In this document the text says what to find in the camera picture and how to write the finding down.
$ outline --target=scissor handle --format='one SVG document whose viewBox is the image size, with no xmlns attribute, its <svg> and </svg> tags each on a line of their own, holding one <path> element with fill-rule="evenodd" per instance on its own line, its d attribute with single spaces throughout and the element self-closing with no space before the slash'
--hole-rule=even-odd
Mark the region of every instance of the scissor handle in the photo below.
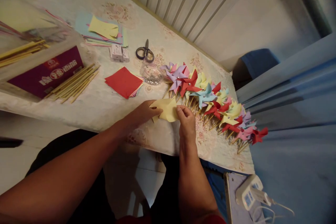
<svg viewBox="0 0 336 224">
<path fill-rule="evenodd" d="M 139 51 L 143 51 L 143 56 L 140 56 L 140 55 L 138 54 Z M 147 49 L 146 47 L 139 47 L 139 48 L 135 51 L 135 55 L 136 55 L 136 57 L 137 57 L 138 59 L 140 59 L 140 60 L 143 60 L 144 58 L 147 57 L 146 61 L 149 62 L 149 63 L 152 63 L 152 62 L 154 61 L 154 53 L 153 53 L 151 50 Z"/>
</svg>

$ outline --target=white wall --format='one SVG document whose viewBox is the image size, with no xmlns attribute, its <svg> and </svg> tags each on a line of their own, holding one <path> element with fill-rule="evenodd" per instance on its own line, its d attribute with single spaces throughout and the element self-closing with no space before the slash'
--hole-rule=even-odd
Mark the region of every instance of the white wall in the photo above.
<svg viewBox="0 0 336 224">
<path fill-rule="evenodd" d="M 283 61 L 319 38 L 301 0 L 239 0 L 198 46 L 232 70 L 251 50 Z"/>
</svg>

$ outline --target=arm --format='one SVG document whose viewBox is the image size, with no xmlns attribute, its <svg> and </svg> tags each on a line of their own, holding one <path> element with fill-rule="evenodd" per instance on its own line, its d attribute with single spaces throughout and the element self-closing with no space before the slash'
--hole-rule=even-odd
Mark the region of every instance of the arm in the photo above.
<svg viewBox="0 0 336 224">
<path fill-rule="evenodd" d="M 176 112 L 181 122 L 178 181 L 181 218 L 185 223 L 202 223 L 209 215 L 221 214 L 197 154 L 195 115 L 185 106 L 177 106 Z"/>
<path fill-rule="evenodd" d="M 153 102 L 24 178 L 0 196 L 0 212 L 23 222 L 67 221 L 125 136 L 162 112 L 149 108 Z"/>
</svg>

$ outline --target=blue curtain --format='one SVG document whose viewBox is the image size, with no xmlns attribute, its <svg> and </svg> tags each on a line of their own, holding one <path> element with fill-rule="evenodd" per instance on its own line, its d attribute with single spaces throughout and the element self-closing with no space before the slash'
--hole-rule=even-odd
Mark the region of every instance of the blue curtain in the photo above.
<svg viewBox="0 0 336 224">
<path fill-rule="evenodd" d="M 317 41 L 237 91 L 263 143 L 251 147 L 264 191 L 296 216 L 276 223 L 336 223 L 336 36 Z"/>
</svg>

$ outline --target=scissors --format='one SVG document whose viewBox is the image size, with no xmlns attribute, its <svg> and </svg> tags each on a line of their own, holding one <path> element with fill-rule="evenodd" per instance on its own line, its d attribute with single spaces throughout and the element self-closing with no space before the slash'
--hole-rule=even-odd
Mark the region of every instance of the scissors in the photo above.
<svg viewBox="0 0 336 224">
<path fill-rule="evenodd" d="M 149 48 L 148 48 L 148 44 L 149 44 L 149 42 L 148 42 L 148 40 L 146 40 L 146 45 L 145 45 L 145 47 L 139 47 L 139 48 L 135 51 L 135 54 L 136 54 L 136 57 L 137 57 L 138 59 L 143 60 L 144 58 L 146 58 L 146 61 L 149 62 L 149 63 L 151 63 L 151 62 L 154 61 L 154 53 L 153 53 L 151 50 L 149 50 Z M 143 51 L 143 55 L 142 55 L 142 56 L 140 56 L 140 55 L 138 54 L 139 51 Z"/>
</svg>

